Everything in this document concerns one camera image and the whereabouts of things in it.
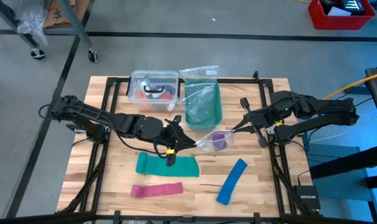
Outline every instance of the black metal frame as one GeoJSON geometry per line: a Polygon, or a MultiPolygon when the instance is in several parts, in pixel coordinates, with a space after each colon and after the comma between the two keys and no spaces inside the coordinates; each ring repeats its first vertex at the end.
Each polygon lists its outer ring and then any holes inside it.
{"type": "MultiPolygon", "coordinates": [[[[118,99],[119,86],[122,82],[129,83],[130,78],[108,78],[106,81],[105,92],[103,95],[103,102],[101,109],[105,110],[108,103],[108,96],[111,87],[114,85],[114,93],[111,102],[111,113],[115,112],[116,102],[118,99]]],[[[220,78],[218,83],[254,83],[259,85],[259,91],[261,95],[262,106],[267,106],[265,87],[268,88],[269,94],[274,92],[271,79],[260,79],[258,72],[255,72],[253,78],[249,79],[230,79],[220,78]]],[[[268,141],[273,142],[274,135],[268,133],[268,141]]],[[[90,161],[88,164],[88,173],[86,174],[85,185],[82,187],[80,193],[71,202],[70,206],[61,212],[57,212],[53,215],[39,215],[32,217],[8,217],[7,219],[0,219],[0,223],[77,223],[96,220],[113,220],[115,224],[122,223],[123,220],[154,220],[154,221],[177,221],[182,223],[193,222],[250,222],[260,224],[261,222],[284,222],[284,223],[371,223],[360,222],[355,220],[344,220],[336,218],[324,218],[315,214],[306,213],[304,209],[305,205],[300,201],[299,196],[295,193],[289,174],[289,167],[287,163],[285,146],[279,146],[281,155],[282,170],[277,162],[275,153],[275,145],[269,144],[269,152],[271,157],[272,172],[274,177],[274,186],[276,189],[277,206],[280,217],[276,218],[261,218],[259,213],[254,213],[253,217],[196,217],[196,216],[149,216],[149,215],[121,215],[121,211],[116,210],[114,215],[96,215],[97,206],[100,198],[101,184],[103,180],[104,166],[106,162],[106,156],[108,152],[109,134],[107,135],[107,143],[103,144],[103,150],[101,152],[101,159],[95,169],[96,155],[99,145],[94,143],[91,151],[90,161]],[[86,212],[86,202],[88,197],[88,189],[90,185],[97,178],[96,187],[93,195],[93,203],[91,210],[86,212]],[[284,201],[282,198],[280,180],[286,186],[288,191],[289,206],[292,214],[287,214],[284,211],[284,201]],[[80,204],[79,212],[74,212],[80,204]],[[302,215],[297,215],[297,209],[301,210],[302,215]]]]}

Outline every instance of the plastic bag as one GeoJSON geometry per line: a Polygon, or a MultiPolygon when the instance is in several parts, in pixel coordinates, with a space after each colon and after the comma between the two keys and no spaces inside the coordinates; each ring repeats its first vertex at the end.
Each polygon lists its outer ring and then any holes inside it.
{"type": "Polygon", "coordinates": [[[218,72],[219,72],[219,65],[179,70],[180,77],[183,78],[185,81],[189,78],[217,79],[218,72]]]}
{"type": "Polygon", "coordinates": [[[21,34],[38,35],[41,41],[47,45],[43,30],[46,17],[47,11],[42,6],[28,7],[20,16],[20,23],[17,26],[17,32],[21,34]]]}
{"type": "Polygon", "coordinates": [[[207,152],[218,152],[234,146],[234,130],[216,130],[196,142],[197,147],[207,152]]]}
{"type": "Polygon", "coordinates": [[[210,109],[214,110],[215,104],[215,84],[199,83],[184,86],[186,98],[178,102],[178,105],[184,105],[189,120],[193,123],[201,123],[211,119],[213,114],[210,109]]]}

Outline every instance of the cardboard box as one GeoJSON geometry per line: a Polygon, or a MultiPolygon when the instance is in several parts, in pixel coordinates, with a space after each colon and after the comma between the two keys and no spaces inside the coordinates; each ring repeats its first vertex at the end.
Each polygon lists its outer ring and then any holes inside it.
{"type": "MultiPolygon", "coordinates": [[[[86,12],[86,9],[89,5],[90,0],[74,0],[70,1],[72,3],[72,8],[77,15],[78,19],[82,21],[83,15],[86,12]]],[[[70,27],[70,21],[62,12],[62,9],[57,3],[57,0],[52,0],[48,8],[47,18],[45,20],[44,27],[70,27]]]]}

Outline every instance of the metal cart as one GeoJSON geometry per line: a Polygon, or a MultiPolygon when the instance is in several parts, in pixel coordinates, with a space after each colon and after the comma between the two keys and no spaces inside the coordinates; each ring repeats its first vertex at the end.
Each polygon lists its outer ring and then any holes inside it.
{"type": "MultiPolygon", "coordinates": [[[[53,35],[77,35],[83,41],[83,43],[88,47],[88,58],[91,62],[97,62],[97,51],[93,48],[92,43],[85,31],[84,26],[81,24],[78,17],[75,15],[68,0],[57,0],[58,4],[62,8],[63,13],[67,16],[71,23],[71,27],[63,27],[61,29],[45,29],[44,34],[53,35]]],[[[93,0],[90,1],[88,9],[86,11],[91,11],[93,5],[93,0]]],[[[15,19],[16,13],[6,4],[0,0],[0,17],[10,26],[10,28],[18,34],[23,41],[25,41],[30,47],[30,55],[33,59],[42,60],[45,58],[45,52],[40,49],[39,44],[32,38],[31,34],[20,34],[17,32],[17,26],[19,20],[15,19]]]]}

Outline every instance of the purple object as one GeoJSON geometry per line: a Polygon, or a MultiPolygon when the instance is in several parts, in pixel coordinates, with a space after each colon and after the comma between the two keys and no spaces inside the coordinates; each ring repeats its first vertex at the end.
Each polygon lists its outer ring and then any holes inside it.
{"type": "Polygon", "coordinates": [[[217,149],[216,151],[220,151],[220,150],[227,148],[227,143],[226,143],[225,140],[218,141],[218,140],[221,140],[221,139],[224,139],[224,138],[225,138],[224,134],[216,134],[212,137],[213,146],[216,147],[216,149],[217,149]]]}

